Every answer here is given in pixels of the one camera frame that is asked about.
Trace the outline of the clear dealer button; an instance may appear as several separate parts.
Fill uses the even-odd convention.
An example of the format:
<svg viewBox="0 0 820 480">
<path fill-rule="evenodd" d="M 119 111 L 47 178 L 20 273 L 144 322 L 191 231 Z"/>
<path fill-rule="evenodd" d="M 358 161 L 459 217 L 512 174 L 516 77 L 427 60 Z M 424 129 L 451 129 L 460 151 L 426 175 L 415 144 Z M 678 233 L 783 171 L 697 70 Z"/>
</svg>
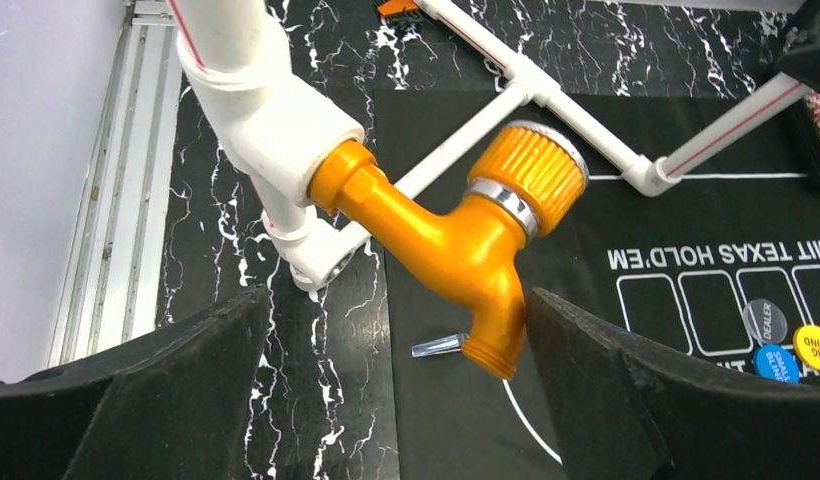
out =
<svg viewBox="0 0 820 480">
<path fill-rule="evenodd" d="M 780 344 L 787 336 L 783 311 L 768 299 L 750 300 L 742 310 L 742 320 L 749 335 L 761 344 Z"/>
</svg>

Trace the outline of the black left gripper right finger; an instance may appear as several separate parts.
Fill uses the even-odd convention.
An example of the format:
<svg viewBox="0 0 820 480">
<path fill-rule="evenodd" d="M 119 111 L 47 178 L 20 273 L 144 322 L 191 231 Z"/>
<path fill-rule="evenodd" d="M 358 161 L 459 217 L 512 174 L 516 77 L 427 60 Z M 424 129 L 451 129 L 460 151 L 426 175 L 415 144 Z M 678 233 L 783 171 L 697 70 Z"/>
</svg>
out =
<svg viewBox="0 0 820 480">
<path fill-rule="evenodd" d="M 571 479 L 820 479 L 820 386 L 719 367 L 542 289 L 532 351 Z"/>
</svg>

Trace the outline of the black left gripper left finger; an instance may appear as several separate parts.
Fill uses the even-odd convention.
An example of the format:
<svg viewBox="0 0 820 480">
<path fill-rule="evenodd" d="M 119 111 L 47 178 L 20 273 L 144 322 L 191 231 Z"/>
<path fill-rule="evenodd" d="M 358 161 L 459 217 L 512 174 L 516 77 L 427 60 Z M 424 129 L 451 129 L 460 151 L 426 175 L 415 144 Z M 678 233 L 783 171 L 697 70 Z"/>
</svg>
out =
<svg viewBox="0 0 820 480">
<path fill-rule="evenodd" d="M 0 479 L 238 475 L 269 298 L 249 288 L 186 319 L 0 381 Z"/>
</svg>

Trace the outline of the blue small blind button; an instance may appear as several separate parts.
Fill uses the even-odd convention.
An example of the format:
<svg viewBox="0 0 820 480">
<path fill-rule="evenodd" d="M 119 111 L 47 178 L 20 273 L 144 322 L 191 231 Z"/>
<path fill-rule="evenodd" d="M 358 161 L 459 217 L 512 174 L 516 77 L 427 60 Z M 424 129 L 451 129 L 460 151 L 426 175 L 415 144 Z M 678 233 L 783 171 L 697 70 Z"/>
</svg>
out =
<svg viewBox="0 0 820 480">
<path fill-rule="evenodd" d="M 753 356 L 755 373 L 765 379 L 798 384 L 801 376 L 799 366 L 792 354 L 777 344 L 758 348 Z"/>
</svg>

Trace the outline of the yellow big blind button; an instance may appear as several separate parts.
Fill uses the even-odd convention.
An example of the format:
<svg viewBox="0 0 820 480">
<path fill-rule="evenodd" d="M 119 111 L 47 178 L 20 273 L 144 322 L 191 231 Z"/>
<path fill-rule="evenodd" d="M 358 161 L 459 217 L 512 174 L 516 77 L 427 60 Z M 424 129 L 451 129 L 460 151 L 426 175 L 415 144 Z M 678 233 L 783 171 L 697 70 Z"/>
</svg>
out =
<svg viewBox="0 0 820 480">
<path fill-rule="evenodd" d="M 820 326 L 803 325 L 793 335 L 793 346 L 800 360 L 820 370 Z"/>
</svg>

